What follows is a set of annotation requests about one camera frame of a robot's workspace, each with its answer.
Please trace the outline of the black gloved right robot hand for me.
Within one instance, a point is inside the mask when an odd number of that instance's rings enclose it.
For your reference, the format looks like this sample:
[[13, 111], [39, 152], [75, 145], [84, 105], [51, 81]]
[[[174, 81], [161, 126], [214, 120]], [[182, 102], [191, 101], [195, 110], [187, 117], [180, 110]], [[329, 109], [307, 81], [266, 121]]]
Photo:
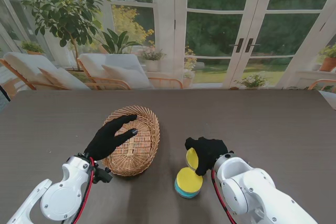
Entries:
[[195, 140], [191, 137], [185, 141], [185, 147], [187, 150], [193, 148], [196, 151], [198, 157], [198, 167], [195, 170], [198, 176], [204, 176], [206, 172], [212, 169], [217, 159], [229, 153], [227, 146], [222, 140], [206, 139], [200, 137]]

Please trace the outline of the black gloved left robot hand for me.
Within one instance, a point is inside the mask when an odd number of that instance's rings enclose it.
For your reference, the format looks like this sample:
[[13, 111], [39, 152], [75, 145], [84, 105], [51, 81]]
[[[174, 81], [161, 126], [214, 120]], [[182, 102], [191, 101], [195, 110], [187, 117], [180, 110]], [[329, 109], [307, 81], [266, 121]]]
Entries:
[[130, 129], [125, 133], [116, 135], [124, 124], [137, 119], [136, 114], [123, 115], [112, 121], [107, 122], [95, 134], [92, 141], [84, 150], [84, 156], [92, 158], [94, 161], [100, 161], [112, 154], [117, 147], [125, 143], [128, 139], [137, 135], [137, 129]]

